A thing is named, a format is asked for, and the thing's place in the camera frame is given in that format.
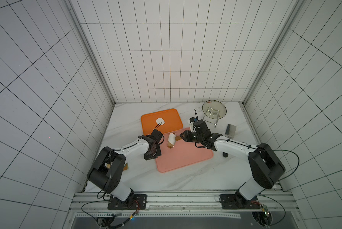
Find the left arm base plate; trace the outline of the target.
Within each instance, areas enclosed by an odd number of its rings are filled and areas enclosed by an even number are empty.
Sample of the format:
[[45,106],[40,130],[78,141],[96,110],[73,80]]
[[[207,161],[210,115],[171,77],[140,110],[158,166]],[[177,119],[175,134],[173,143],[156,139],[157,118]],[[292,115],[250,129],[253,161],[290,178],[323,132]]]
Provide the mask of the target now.
[[113,195],[110,195],[108,210],[144,210],[146,209],[147,195],[132,194],[130,199],[121,201]]

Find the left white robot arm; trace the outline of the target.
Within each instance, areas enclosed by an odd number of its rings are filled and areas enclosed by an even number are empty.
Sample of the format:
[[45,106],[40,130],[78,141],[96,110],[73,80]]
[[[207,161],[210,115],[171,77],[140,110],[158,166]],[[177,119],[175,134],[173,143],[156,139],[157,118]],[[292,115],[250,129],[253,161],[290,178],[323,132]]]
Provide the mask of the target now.
[[121,181],[127,159],[139,155],[145,160],[156,159],[161,156],[160,144],[163,141],[163,134],[155,129],[150,135],[140,135],[137,140],[119,149],[104,147],[89,169],[88,181],[104,193],[130,205],[134,199],[134,191]]

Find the pink silicone mat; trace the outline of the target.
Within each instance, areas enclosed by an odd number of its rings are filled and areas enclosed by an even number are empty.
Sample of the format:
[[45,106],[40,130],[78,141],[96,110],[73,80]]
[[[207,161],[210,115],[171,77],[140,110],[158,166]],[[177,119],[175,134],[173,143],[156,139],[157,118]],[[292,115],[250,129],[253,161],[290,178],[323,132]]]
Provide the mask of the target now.
[[175,142],[173,148],[168,148],[168,138],[170,133],[165,133],[165,141],[160,145],[161,156],[155,159],[157,170],[160,173],[169,172],[190,166],[205,160],[209,160],[214,156],[210,149],[196,148],[194,143],[179,140]]

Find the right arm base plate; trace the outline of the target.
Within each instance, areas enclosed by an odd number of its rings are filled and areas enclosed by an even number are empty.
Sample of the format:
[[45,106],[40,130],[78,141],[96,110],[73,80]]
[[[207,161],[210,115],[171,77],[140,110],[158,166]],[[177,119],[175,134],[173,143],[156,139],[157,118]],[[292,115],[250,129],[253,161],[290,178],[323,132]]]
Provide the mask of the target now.
[[221,194],[219,202],[223,210],[260,210],[261,205],[258,204],[257,196],[252,200],[246,200],[244,197],[236,194]]

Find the wooden dough roller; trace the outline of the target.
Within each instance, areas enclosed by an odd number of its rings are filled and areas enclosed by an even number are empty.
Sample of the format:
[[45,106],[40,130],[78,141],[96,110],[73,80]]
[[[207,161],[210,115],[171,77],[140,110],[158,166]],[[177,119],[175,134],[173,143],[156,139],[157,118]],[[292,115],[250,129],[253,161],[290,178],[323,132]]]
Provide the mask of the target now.
[[176,135],[175,133],[170,133],[168,137],[168,148],[173,148],[175,146],[175,143],[179,140],[182,140],[182,138],[179,135]]

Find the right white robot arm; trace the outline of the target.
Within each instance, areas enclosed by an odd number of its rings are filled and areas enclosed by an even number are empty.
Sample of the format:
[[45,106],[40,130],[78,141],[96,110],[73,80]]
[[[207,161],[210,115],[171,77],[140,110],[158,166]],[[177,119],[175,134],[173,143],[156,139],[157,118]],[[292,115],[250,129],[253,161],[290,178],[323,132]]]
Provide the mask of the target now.
[[283,163],[268,144],[246,145],[227,139],[222,134],[212,133],[203,120],[193,122],[190,130],[182,132],[180,137],[185,142],[195,143],[197,148],[232,155],[249,164],[252,176],[236,191],[235,201],[244,203],[272,189],[285,173]]

